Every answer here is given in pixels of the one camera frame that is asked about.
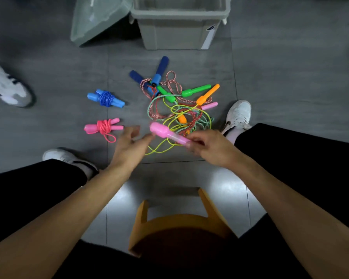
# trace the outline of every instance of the white shoe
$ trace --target white shoe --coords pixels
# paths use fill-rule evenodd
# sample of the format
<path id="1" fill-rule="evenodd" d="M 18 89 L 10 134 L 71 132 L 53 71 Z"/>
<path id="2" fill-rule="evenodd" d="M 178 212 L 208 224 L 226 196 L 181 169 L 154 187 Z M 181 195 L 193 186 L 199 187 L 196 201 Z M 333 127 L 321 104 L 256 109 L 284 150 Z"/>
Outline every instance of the white shoe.
<path id="1" fill-rule="evenodd" d="M 221 132 L 223 135 L 234 127 L 248 130 L 251 119 L 251 104 L 246 100 L 239 100 L 229 109 L 226 116 L 226 124 Z"/>
<path id="2" fill-rule="evenodd" d="M 33 103 L 31 93 L 0 66 L 0 99 L 16 107 L 28 107 Z"/>
<path id="3" fill-rule="evenodd" d="M 98 174 L 98 169 L 93 163 L 90 163 L 89 161 L 86 161 L 83 159 L 78 159 L 74 154 L 66 150 L 62 150 L 62 149 L 47 150 L 43 154 L 43 161 L 46 161 L 48 159 L 57 159 L 59 161 L 63 161 L 65 163 L 77 166 L 78 168 L 83 170 L 88 180 L 90 180 L 92 177 Z"/>

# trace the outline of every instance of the sock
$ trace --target sock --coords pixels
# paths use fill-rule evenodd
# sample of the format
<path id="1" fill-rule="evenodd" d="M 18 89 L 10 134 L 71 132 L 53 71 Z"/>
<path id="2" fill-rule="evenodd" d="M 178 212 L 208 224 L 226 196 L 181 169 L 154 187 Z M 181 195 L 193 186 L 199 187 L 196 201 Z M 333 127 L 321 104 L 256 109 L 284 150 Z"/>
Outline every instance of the sock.
<path id="1" fill-rule="evenodd" d="M 242 134 L 244 131 L 246 131 L 246 130 L 241 128 L 241 127 L 234 127 L 232 130 L 230 130 L 226 133 L 225 137 L 234 145 L 235 140 L 237 140 L 237 137 L 240 134 Z"/>
<path id="2" fill-rule="evenodd" d="M 90 180 L 93 177 L 94 171 L 92 169 L 90 169 L 88 166 L 86 166 L 82 163 L 79 163 L 79 162 L 78 163 L 73 162 L 73 165 L 80 168 L 85 173 L 88 180 Z"/>

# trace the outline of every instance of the bin lid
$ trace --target bin lid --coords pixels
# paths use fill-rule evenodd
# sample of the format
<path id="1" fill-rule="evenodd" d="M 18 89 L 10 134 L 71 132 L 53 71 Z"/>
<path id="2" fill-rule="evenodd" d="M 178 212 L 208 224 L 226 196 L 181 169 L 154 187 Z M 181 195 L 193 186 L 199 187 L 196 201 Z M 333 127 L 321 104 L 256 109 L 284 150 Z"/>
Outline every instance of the bin lid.
<path id="1" fill-rule="evenodd" d="M 132 4 L 133 0 L 77 0 L 71 41 L 84 44 L 125 17 Z"/>

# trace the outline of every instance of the floor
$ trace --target floor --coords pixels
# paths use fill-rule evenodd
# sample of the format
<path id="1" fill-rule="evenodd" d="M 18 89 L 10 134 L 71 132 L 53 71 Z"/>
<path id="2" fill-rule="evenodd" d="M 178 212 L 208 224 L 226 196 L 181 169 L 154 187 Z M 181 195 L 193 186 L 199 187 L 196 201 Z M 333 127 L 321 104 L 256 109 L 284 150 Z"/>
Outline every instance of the floor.
<path id="1" fill-rule="evenodd" d="M 37 163 L 55 147 L 104 168 L 115 145 L 86 135 L 84 125 L 119 117 L 146 133 L 148 100 L 128 74 L 135 69 L 150 77 L 163 55 L 185 89 L 221 85 L 213 96 L 219 106 L 209 111 L 215 127 L 232 103 L 245 99 L 252 104 L 252 125 L 349 142 L 349 0 L 233 0 L 228 23 L 208 51 L 147 51 L 140 39 L 75 47 L 69 40 L 74 4 L 0 0 L 0 64 L 37 97 L 29 109 L 0 101 L 0 172 Z M 97 88 L 112 91 L 126 106 L 89 101 L 86 94 Z M 199 186 L 238 236 L 265 213 L 238 177 L 176 147 L 145 157 L 83 238 L 127 252 L 144 199 L 150 201 L 149 218 L 206 215 L 194 189 Z"/>

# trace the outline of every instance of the wooden chair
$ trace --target wooden chair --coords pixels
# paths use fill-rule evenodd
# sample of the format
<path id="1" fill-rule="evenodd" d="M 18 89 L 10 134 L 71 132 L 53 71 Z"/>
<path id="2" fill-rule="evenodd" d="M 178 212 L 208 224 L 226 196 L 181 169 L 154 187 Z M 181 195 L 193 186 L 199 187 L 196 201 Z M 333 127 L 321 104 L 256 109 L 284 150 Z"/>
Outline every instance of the wooden chair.
<path id="1" fill-rule="evenodd" d="M 177 214 L 147 221 L 148 201 L 137 210 L 129 251 L 165 267 L 191 268 L 214 260 L 237 236 L 207 193 L 199 188 L 208 217 Z"/>

